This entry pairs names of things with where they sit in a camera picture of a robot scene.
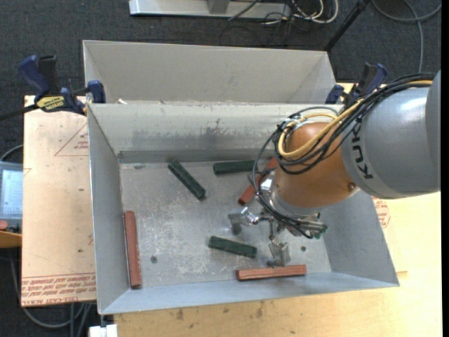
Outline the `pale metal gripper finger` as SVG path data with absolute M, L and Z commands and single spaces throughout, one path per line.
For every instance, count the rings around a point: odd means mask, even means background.
M 289 245 L 280 239 L 273 239 L 269 243 L 272 259 L 267 262 L 269 267 L 285 267 L 291 261 Z
M 248 207 L 233 209 L 227 217 L 234 234 L 240 234 L 242 226 L 257 225 L 260 221 L 260 217 L 252 213 Z

